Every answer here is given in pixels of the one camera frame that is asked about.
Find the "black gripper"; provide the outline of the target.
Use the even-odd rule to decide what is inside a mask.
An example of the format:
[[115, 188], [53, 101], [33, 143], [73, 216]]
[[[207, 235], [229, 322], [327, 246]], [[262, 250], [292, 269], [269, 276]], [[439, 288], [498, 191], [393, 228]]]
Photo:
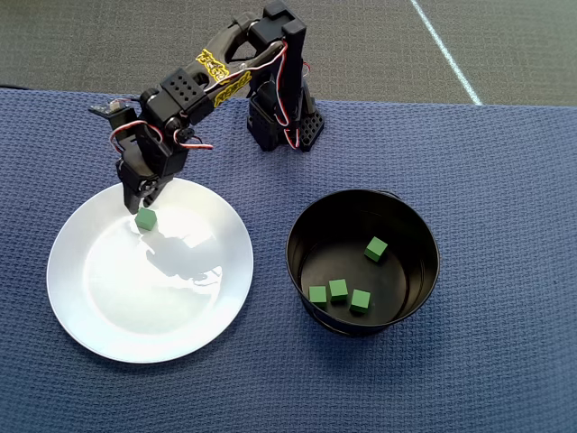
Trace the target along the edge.
[[188, 158], [188, 150], [170, 138], [160, 138], [142, 120], [118, 127], [115, 139], [121, 150], [116, 164], [123, 183], [124, 206], [135, 215], [141, 203], [151, 206], [165, 186], [179, 174]]

